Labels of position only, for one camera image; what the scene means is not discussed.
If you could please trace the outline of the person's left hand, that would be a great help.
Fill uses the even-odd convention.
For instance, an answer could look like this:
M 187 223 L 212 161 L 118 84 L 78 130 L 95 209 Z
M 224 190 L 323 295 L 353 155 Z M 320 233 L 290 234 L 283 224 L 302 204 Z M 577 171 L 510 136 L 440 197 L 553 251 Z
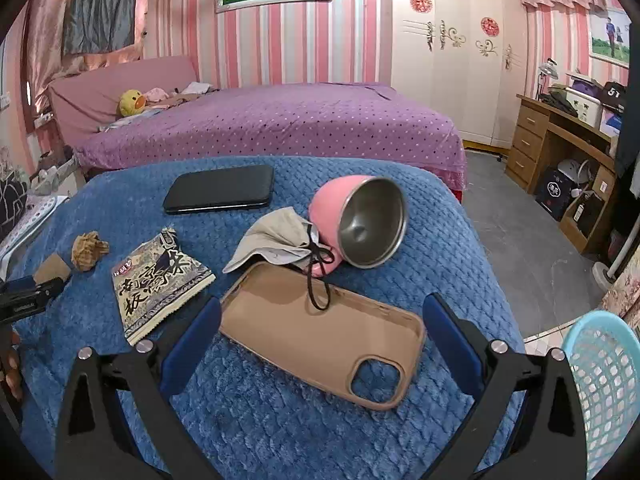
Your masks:
M 23 400 L 22 374 L 20 370 L 21 362 L 16 351 L 17 346 L 21 342 L 21 338 L 15 330 L 11 330 L 6 340 L 9 341 L 9 347 L 6 348 L 6 351 L 1 352 L 1 359 L 6 361 L 3 364 L 3 381 L 9 387 L 14 399 L 21 402 L 21 400 Z

